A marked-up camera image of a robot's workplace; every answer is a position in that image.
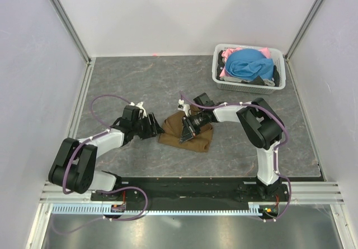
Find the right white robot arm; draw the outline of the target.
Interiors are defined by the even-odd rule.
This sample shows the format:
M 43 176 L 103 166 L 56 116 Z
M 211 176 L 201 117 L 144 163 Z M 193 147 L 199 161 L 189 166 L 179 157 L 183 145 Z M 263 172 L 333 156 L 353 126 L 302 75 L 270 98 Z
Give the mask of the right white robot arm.
M 280 172 L 277 168 L 278 148 L 286 129 L 264 99 L 257 98 L 252 102 L 238 104 L 227 102 L 216 104 L 206 93 L 192 101 L 180 94 L 178 109 L 185 113 L 182 118 L 180 143 L 194 139 L 207 124 L 225 122 L 241 124 L 248 140 L 257 151 L 256 194 L 264 201 L 276 195 L 281 185 Z

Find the brown cloth napkin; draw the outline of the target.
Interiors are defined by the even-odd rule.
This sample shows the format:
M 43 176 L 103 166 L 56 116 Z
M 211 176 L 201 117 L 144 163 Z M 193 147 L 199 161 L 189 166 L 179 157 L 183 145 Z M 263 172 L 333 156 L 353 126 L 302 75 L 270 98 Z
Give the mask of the brown cloth napkin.
M 192 115 L 196 114 L 197 112 L 200 112 L 198 107 L 194 105 L 190 105 L 190 107 Z M 160 144 L 186 149 L 189 151 L 200 153 L 208 152 L 213 138 L 213 127 L 212 130 L 201 133 L 196 137 L 192 138 L 191 140 L 188 140 L 182 144 L 179 143 L 183 128 L 182 118 L 184 116 L 184 112 L 177 111 L 176 113 L 166 118 L 162 125 L 162 129 L 165 131 L 165 133 L 159 136 L 158 142 Z

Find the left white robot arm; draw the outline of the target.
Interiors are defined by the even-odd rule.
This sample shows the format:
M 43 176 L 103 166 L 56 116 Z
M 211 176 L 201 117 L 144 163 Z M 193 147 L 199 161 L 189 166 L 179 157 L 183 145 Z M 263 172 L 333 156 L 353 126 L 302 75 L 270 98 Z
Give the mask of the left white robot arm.
M 138 136 L 141 140 L 163 134 L 154 114 L 139 106 L 127 105 L 121 117 L 101 133 L 84 139 L 62 141 L 48 174 L 50 183 L 61 186 L 64 194 L 82 194 L 95 178 L 98 157 L 127 145 Z

